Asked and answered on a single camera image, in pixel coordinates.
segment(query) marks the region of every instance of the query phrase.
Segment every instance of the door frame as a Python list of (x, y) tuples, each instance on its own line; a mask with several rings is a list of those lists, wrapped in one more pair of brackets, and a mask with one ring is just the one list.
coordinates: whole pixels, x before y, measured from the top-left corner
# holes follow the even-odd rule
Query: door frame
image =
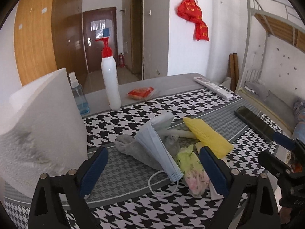
[[(132, 71), (134, 72), (134, 61), (133, 61), (133, 18), (132, 18), (132, 0), (130, 3), (130, 38), (131, 38), (131, 55), (132, 55)], [(145, 60), (144, 60), (144, 0), (142, 0), (142, 80), (145, 79)]]
[[(117, 59), (115, 60), (116, 61), (116, 64), (118, 65), (119, 62), (120, 62), (120, 59), (119, 59), (119, 49), (118, 49), (118, 43), (117, 43), (117, 7), (105, 7), (105, 8), (98, 8), (98, 9), (92, 9), (92, 10), (88, 10), (88, 11), (84, 11), (82, 12), (81, 14), (81, 17), (82, 17), (82, 21), (83, 21), (83, 15), (86, 14), (87, 12), (92, 12), (94, 10), (99, 10), (99, 11), (107, 11), (107, 10), (114, 10), (114, 15), (113, 15), (113, 19), (114, 19), (114, 34), (116, 35), (116, 37), (114, 37), (114, 44), (115, 44), (115, 47), (116, 47), (116, 53), (117, 53)], [(87, 59), (87, 52), (86, 52), (86, 40), (85, 40), (85, 32), (86, 31), (86, 23), (83, 22), (83, 43), (84, 43), (84, 50), (85, 50), (85, 56), (86, 56), (86, 62), (87, 62), (87, 67), (88, 67), (88, 73), (89, 73), (89, 65), (88, 65), (88, 59)]]

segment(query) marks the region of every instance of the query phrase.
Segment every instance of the doorway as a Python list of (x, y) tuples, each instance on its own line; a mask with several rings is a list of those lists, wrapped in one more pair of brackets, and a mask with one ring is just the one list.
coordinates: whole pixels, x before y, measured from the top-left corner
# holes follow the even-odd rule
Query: doorway
[(109, 46), (116, 64), (119, 64), (116, 27), (116, 7), (83, 12), (83, 36), (89, 73), (101, 70), (104, 43), (96, 42), (96, 39), (109, 36)]
[(144, 0), (131, 0), (132, 71), (144, 80)]

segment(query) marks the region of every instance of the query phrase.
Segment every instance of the blue sticker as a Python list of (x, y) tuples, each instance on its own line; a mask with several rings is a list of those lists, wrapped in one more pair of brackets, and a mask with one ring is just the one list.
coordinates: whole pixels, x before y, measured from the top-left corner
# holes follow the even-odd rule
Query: blue sticker
[(103, 37), (110, 37), (110, 30), (109, 28), (103, 29)]

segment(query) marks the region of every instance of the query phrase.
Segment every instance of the white remote control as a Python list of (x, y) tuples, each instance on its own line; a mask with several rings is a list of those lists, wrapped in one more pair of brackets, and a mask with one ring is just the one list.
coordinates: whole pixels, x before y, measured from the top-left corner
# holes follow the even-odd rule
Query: white remote control
[(197, 83), (207, 87), (208, 89), (210, 89), (211, 91), (215, 92), (216, 94), (218, 94), (219, 96), (221, 96), (225, 99), (229, 99), (229, 98), (233, 97), (232, 93), (229, 93), (228, 91), (226, 91), (222, 87), (219, 87), (214, 83), (211, 83), (210, 81), (204, 79), (203, 77), (194, 77), (194, 80)]

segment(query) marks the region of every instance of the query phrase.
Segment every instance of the transparent bottle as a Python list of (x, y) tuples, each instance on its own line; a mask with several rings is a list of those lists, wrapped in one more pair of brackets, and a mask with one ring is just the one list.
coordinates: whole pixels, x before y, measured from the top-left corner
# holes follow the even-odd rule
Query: transparent bottle
[(78, 110), (81, 115), (85, 115), (90, 112), (88, 101), (83, 93), (82, 86), (78, 83), (78, 80), (75, 76), (74, 72), (69, 74), (71, 88), (73, 92), (73, 96), (78, 107)]

